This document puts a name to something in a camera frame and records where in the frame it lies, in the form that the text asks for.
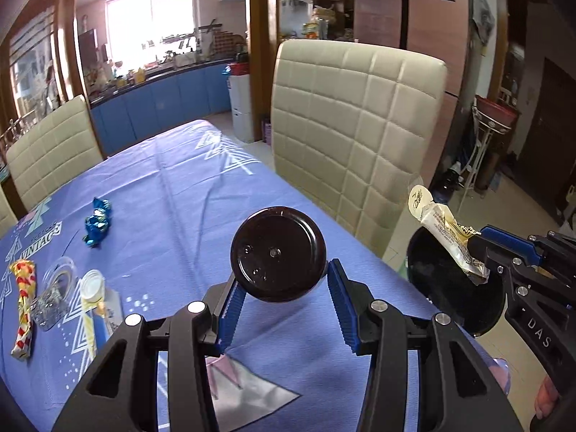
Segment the person's hand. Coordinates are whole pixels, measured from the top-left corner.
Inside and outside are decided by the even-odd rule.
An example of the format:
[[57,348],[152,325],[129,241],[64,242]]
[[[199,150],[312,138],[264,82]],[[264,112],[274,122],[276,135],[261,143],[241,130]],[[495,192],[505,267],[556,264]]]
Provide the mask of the person's hand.
[[559,395],[551,377],[545,377],[534,401],[535,414],[538,419],[548,417],[557,404]]

